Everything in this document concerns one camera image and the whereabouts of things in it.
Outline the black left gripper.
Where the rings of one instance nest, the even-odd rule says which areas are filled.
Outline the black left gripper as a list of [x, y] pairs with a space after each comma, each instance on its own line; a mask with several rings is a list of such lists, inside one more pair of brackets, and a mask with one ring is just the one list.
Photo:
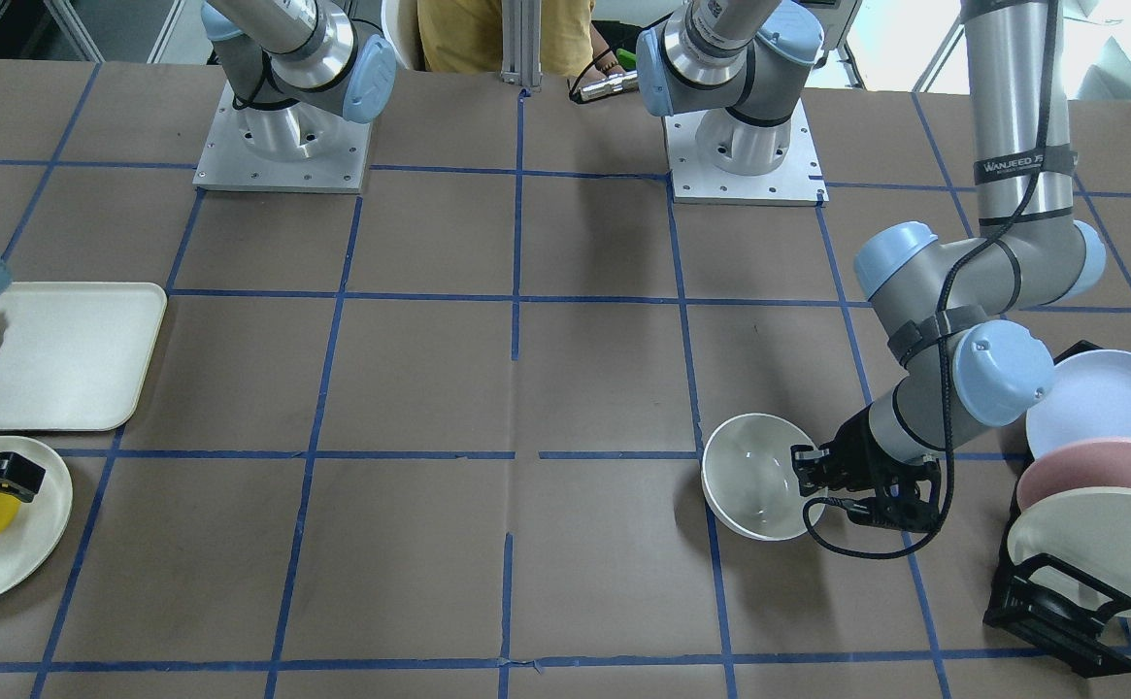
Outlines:
[[870, 425], [870, 411], [841, 424], [831, 442], [789, 447], [802, 520], [823, 504], [839, 506], [856, 525], [934, 534], [944, 523], [942, 469], [936, 457], [903, 463], [884, 452]]

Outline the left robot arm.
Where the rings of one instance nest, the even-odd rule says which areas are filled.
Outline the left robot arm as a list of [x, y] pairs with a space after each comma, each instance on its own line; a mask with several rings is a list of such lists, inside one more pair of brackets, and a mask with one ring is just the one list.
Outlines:
[[[802, 521], [836, 506], [857, 525], [932, 534], [955, 483], [955, 449], [1013, 423], [1053, 387], [1043, 342], [1005, 314], [1090, 290], [1105, 247], [1074, 219], [1077, 155], [1057, 80], [1057, 1], [964, 1], [975, 127], [978, 233], [943, 243], [908, 221], [867, 240], [853, 269], [906, 376], [823, 446], [783, 447]], [[655, 116], [702, 112], [717, 167], [769, 171], [746, 137], [783, 131], [822, 46], [791, 1], [687, 1], [636, 48]]]

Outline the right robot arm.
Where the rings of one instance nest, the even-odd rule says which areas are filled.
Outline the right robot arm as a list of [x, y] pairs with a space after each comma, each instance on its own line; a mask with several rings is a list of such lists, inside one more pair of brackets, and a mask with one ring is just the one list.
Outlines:
[[[226, 74], [193, 184], [227, 193], [359, 195], [370, 124], [398, 61], [379, 31], [333, 1], [206, 1], [201, 21]], [[0, 296], [12, 276], [0, 261]], [[0, 452], [0, 494], [32, 503], [46, 476]]]

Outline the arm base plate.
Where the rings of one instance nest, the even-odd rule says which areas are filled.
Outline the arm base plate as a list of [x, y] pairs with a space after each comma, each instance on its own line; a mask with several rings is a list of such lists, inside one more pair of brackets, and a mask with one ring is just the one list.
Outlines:
[[238, 110], [225, 84], [193, 185], [235, 193], [360, 195], [371, 127], [297, 103]]
[[801, 103], [772, 127], [739, 122], [723, 107], [664, 116], [663, 126], [677, 202], [813, 207], [830, 199]]

